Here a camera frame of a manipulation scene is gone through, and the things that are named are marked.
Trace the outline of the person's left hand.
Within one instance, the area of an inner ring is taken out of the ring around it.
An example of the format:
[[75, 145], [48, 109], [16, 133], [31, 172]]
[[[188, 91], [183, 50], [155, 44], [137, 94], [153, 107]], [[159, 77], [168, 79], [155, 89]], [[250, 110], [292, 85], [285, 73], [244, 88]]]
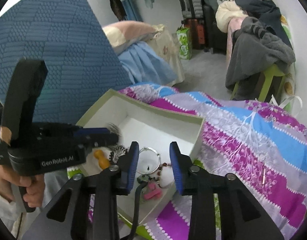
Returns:
[[45, 190], [45, 176], [36, 175], [34, 179], [17, 174], [11, 167], [0, 165], [0, 195], [9, 202], [15, 201], [11, 186], [26, 189], [23, 200], [29, 207], [42, 207]]

